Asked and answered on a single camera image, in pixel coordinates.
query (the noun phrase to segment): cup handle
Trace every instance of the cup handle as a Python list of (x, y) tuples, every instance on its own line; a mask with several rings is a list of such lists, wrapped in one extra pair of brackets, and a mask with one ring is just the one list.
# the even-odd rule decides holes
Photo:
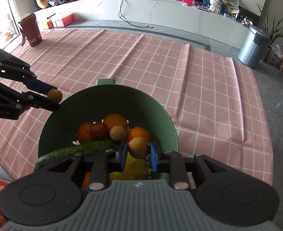
[(109, 78), (109, 79), (99, 79), (96, 81), (96, 85), (107, 85), (107, 84), (116, 84), (116, 80), (114, 78)]

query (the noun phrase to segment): black cable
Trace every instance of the black cable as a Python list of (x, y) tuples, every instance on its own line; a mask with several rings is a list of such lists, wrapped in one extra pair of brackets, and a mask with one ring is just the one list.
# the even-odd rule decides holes
[(137, 28), (153, 28), (152, 26), (137, 26), (137, 25), (134, 25), (133, 23), (130, 23), (128, 22), (128, 20), (122, 15), (121, 13), (121, 8), (122, 8), (122, 5), (123, 5), (123, 2), (124, 0), (122, 0), (121, 4), (120, 4), (120, 10), (119, 10), (119, 13), (118, 13), (118, 16), (121, 20), (127, 22), (129, 25), (133, 26), (133, 27), (137, 27)]

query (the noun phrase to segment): white basket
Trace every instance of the white basket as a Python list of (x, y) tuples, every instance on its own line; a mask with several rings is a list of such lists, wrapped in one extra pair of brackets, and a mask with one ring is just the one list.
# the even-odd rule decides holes
[(210, 4), (215, 6), (215, 7), (221, 7), (222, 6), (222, 2), (216, 1), (216, 0), (210, 0)]

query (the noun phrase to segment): orange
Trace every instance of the orange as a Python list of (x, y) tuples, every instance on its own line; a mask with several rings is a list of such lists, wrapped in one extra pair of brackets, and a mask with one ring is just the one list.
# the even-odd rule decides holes
[(125, 129), (128, 128), (128, 123), (126, 119), (120, 114), (111, 114), (104, 118), (103, 123), (107, 126), (108, 130), (110, 131), (112, 127), (115, 126), (122, 126)]
[(93, 123), (85, 122), (78, 127), (76, 137), (79, 143), (82, 144), (93, 141), (93, 137), (90, 134), (90, 128), (92, 125)]
[(59, 103), (62, 100), (62, 92), (57, 89), (51, 89), (47, 93), (47, 98)]
[(128, 132), (128, 136), (126, 138), (126, 141), (129, 143), (135, 137), (143, 137), (143, 138), (146, 139), (147, 142), (151, 142), (151, 135), (150, 135), (150, 133), (146, 129), (142, 128), (142, 127), (132, 128)]

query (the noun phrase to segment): cucumber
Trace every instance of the cucumber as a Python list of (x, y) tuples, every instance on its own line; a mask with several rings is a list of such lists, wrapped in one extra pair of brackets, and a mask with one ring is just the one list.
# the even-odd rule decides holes
[(95, 152), (102, 151), (105, 149), (116, 150), (118, 149), (118, 147), (119, 147), (119, 143), (114, 142), (109, 138), (103, 140), (91, 141), (71, 147), (65, 147), (40, 157), (35, 165), (34, 171), (44, 166), (54, 164), (76, 153), (81, 153), (84, 156), (89, 157), (89, 156), (93, 156)]

